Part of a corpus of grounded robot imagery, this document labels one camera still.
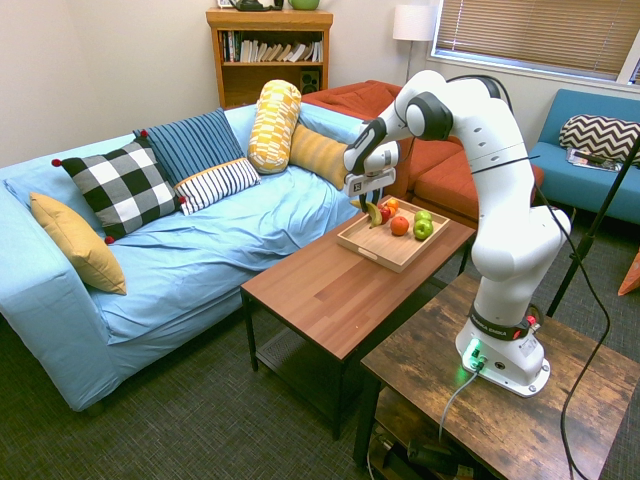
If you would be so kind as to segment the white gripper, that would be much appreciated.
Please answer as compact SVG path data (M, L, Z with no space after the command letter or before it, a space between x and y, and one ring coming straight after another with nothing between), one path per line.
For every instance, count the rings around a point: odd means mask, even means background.
M360 206L362 211L367 213L369 216L372 216L366 194L374 191L372 194L372 203L375 205L376 210L379 210L378 202L381 195L380 189L393 184L395 180L396 170L394 168L387 168L382 171L374 172L371 175L355 175L349 173L345 176L344 191L349 197L360 195Z

